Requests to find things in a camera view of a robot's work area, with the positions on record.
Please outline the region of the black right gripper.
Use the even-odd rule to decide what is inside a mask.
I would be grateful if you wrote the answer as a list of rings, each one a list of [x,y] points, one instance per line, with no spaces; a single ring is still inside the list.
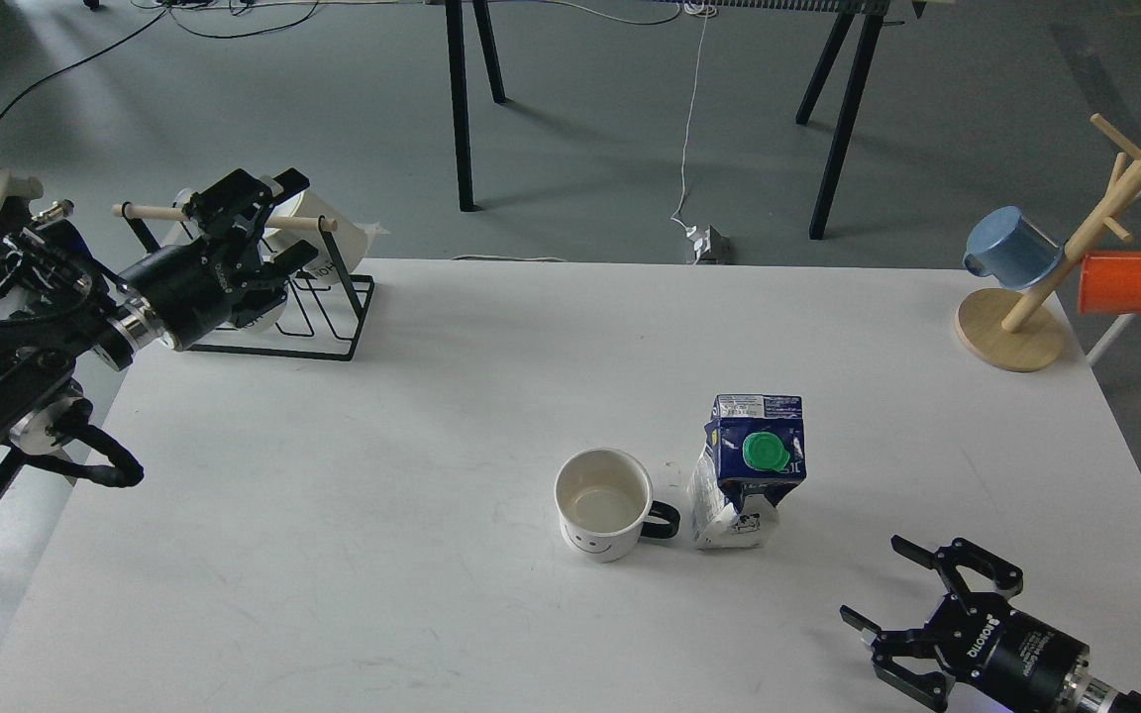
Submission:
[[[968,538],[928,551],[893,534],[898,556],[936,572],[950,595],[923,627],[883,629],[851,606],[839,617],[861,633],[879,680],[924,708],[946,712],[956,680],[1013,712],[1074,712],[1089,686],[1089,645],[1011,606],[1023,591],[1023,574]],[[976,572],[996,592],[971,594],[960,569]],[[919,673],[897,658],[937,661],[942,671]]]

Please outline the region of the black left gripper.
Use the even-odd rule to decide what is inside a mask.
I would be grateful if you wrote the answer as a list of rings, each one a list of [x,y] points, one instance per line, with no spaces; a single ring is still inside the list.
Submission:
[[[130,294],[153,313],[159,337],[185,351],[216,329],[272,329],[288,302],[288,284],[319,256],[307,240],[262,261],[259,241],[270,208],[311,185],[297,168],[272,177],[235,168],[193,198],[170,209],[124,203],[118,212],[149,250],[121,272]],[[194,222],[194,238],[160,248],[146,220]]]

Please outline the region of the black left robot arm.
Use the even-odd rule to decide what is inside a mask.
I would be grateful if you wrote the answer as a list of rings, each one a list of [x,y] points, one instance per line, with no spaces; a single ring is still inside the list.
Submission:
[[[96,354],[123,370],[155,340],[186,351],[222,325],[245,329],[275,310],[318,252],[298,241],[265,260],[267,227],[335,229],[331,218],[273,216],[308,186],[296,168],[273,177],[237,168],[177,209],[123,204],[146,250],[123,272],[95,260],[66,200],[0,241],[0,499],[23,465],[105,487],[141,483],[140,462],[92,424],[78,358]],[[0,168],[0,209],[42,191],[35,177]]]

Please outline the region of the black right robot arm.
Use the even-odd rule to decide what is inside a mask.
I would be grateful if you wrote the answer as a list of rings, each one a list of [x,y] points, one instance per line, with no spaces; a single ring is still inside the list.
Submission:
[[[884,629],[851,606],[839,617],[861,635],[875,676],[924,708],[946,712],[969,684],[1009,712],[1141,712],[1141,692],[1092,675],[1089,645],[1011,603],[1023,573],[969,538],[928,551],[896,534],[898,556],[936,572],[946,594],[923,627]]]

